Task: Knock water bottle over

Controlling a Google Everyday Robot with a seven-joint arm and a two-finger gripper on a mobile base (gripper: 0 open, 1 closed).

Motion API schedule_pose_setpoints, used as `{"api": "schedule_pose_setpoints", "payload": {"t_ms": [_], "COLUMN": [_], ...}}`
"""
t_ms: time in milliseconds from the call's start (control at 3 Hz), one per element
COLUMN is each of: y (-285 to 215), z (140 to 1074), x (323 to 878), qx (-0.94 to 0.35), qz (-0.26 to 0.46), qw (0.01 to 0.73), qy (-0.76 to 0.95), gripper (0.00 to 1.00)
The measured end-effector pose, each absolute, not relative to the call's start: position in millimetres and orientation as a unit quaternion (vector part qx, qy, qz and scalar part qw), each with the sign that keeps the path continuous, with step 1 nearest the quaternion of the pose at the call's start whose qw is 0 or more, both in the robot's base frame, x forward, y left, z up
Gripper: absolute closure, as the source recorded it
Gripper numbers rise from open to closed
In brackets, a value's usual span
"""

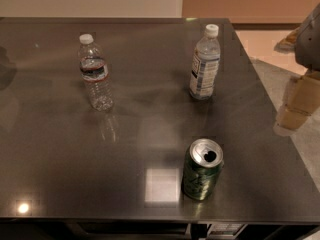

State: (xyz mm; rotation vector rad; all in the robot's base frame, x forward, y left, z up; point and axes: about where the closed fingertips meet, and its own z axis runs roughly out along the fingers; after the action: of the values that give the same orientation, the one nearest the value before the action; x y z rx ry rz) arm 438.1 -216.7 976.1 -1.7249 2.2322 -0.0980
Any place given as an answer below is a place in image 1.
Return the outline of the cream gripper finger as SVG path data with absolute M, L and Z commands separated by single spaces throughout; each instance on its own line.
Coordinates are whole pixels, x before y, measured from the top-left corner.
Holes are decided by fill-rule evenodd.
M 307 71 L 291 77 L 286 85 L 274 132 L 280 136 L 295 133 L 320 107 L 320 72 Z

